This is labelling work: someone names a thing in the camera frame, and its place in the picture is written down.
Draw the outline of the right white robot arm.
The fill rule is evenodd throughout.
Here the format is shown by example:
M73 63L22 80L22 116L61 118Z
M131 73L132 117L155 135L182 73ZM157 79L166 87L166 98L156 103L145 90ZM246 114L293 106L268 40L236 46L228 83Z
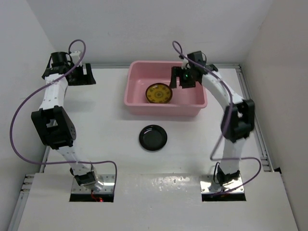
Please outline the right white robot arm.
M181 62L133 62L124 102L134 115L196 116L207 105L206 90L224 110L220 129L225 146L215 174L222 185L239 178L243 143L255 127L255 104L230 89L201 51L182 56Z

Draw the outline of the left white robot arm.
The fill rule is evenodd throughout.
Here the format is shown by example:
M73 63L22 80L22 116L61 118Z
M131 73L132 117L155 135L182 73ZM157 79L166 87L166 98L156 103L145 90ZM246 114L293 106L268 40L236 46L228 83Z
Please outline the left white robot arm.
M68 86L94 85L90 64L82 65L81 51L54 52L50 56L43 79L46 82L44 98L31 119L42 143L49 146L69 162L70 172L77 184L91 191L100 188L99 176L73 147L76 128L64 109Z

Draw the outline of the yellow patterned plate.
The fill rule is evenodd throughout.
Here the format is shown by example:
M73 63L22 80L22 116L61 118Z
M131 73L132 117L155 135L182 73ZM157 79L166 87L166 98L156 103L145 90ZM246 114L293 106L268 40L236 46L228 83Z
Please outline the yellow patterned plate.
M172 89L164 83L154 83L145 91L145 98L148 103L169 103L172 97Z

